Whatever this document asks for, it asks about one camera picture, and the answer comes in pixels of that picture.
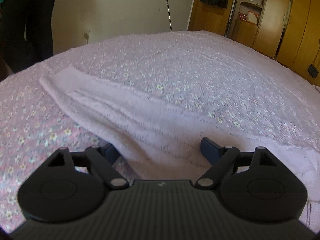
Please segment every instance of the pink bedsheet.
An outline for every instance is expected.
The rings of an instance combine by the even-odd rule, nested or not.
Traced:
[[[207,115],[225,129],[320,152],[320,94],[274,60],[208,32],[120,36],[71,49],[0,83],[0,224],[8,232],[23,222],[19,185],[54,150],[105,143],[61,112],[39,84],[70,64]],[[319,162],[313,165],[319,173]],[[136,178],[123,159],[116,168]],[[314,210],[320,197],[309,203]],[[303,222],[320,230],[320,218],[309,210]]]

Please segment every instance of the black pants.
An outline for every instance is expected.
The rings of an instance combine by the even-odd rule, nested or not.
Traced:
[[[51,16],[54,1],[4,0],[0,41],[5,42],[4,60],[13,72],[53,56]]]

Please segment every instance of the bed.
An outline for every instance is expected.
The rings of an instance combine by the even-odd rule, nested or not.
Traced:
[[[71,49],[0,83],[0,225],[7,232],[24,221],[19,186],[50,154],[106,143],[66,115],[39,83],[69,66],[210,118],[220,129],[305,150],[299,160],[283,158],[308,185],[300,221],[320,230],[319,91],[242,44],[209,32],[175,32]],[[199,69],[206,70],[205,82]],[[129,181],[139,178],[124,158],[114,167]]]

